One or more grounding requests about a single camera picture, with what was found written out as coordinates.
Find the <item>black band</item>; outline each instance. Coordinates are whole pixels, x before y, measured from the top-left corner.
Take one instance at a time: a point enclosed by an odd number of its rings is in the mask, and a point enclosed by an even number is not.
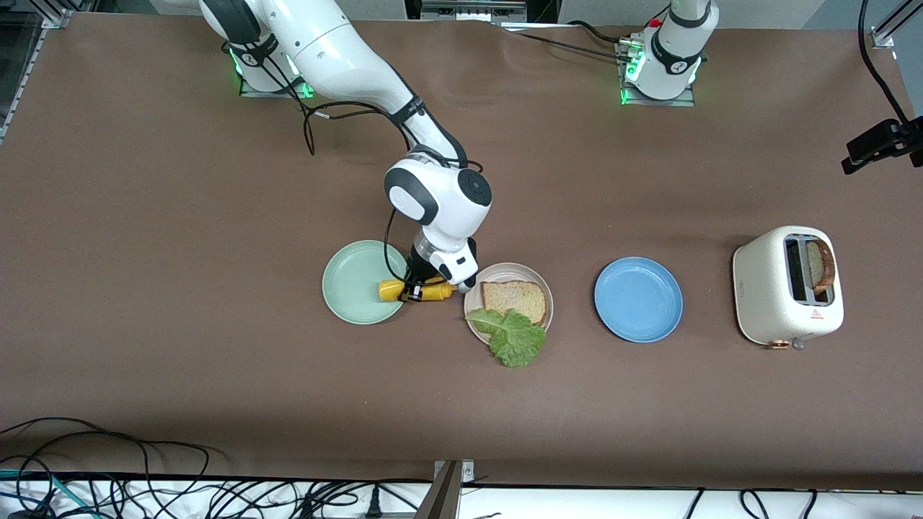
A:
[[[670,54],[670,52],[660,44],[659,29],[653,34],[653,38],[651,38],[651,49],[653,50],[653,55],[657,58],[657,61],[664,64],[666,73],[671,76],[679,76],[680,74],[684,74],[687,70],[689,70],[690,66],[695,65],[696,60],[698,60],[699,56],[701,55],[701,51],[689,57],[679,57],[675,54]]]
[[[269,38],[259,45],[248,45],[246,50],[231,46],[231,51],[245,65],[261,66],[267,57],[276,52],[277,48],[279,48],[279,40],[276,40],[275,34],[270,34]]]
[[[703,23],[708,19],[708,16],[712,14],[712,2],[709,0],[708,5],[705,6],[705,14],[699,19],[685,19],[680,18],[679,15],[673,12],[673,4],[670,4],[670,19],[673,20],[673,23],[677,24],[679,27],[685,27],[686,29],[695,29],[696,27],[701,27]]]
[[[423,114],[425,111],[426,105],[423,103],[423,100],[420,99],[420,96],[414,94],[414,97],[409,103],[405,104],[401,110],[388,115],[388,119],[391,120],[394,126],[401,127],[407,119],[413,117],[417,113]]]
[[[259,22],[244,0],[204,0],[224,29],[228,42],[243,45],[259,41]]]

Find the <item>gray floor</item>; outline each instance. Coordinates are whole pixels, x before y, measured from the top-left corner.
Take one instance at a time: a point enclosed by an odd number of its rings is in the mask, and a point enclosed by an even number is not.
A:
[[[808,20],[804,29],[855,30],[860,3],[861,0],[827,0]],[[878,24],[899,4],[896,0],[870,0],[867,25]],[[894,37],[894,51],[914,112],[923,115],[923,14],[917,14],[916,18],[898,31]]]

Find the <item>green plate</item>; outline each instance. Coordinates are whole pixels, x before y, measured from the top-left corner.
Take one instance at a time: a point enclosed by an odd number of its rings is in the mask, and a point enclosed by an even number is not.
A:
[[[391,268],[407,269],[398,249],[388,246]],[[375,324],[398,311],[401,301],[378,298],[378,283],[394,279],[385,266],[384,244],[376,240],[351,243],[333,255],[324,269],[324,302],[342,320],[352,324]]]

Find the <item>slice of bread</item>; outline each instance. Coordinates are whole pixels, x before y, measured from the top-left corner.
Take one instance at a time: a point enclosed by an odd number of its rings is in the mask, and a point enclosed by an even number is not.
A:
[[[506,314],[516,311],[529,318],[532,324],[542,324],[548,311],[545,291],[528,281],[507,281],[505,283],[481,283],[484,308]]]

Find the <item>white toaster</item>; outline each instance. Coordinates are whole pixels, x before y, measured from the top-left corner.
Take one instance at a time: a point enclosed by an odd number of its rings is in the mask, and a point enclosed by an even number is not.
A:
[[[830,238],[787,225],[739,248],[734,301],[737,324],[754,343],[802,350],[808,339],[835,331],[843,324],[843,292]]]

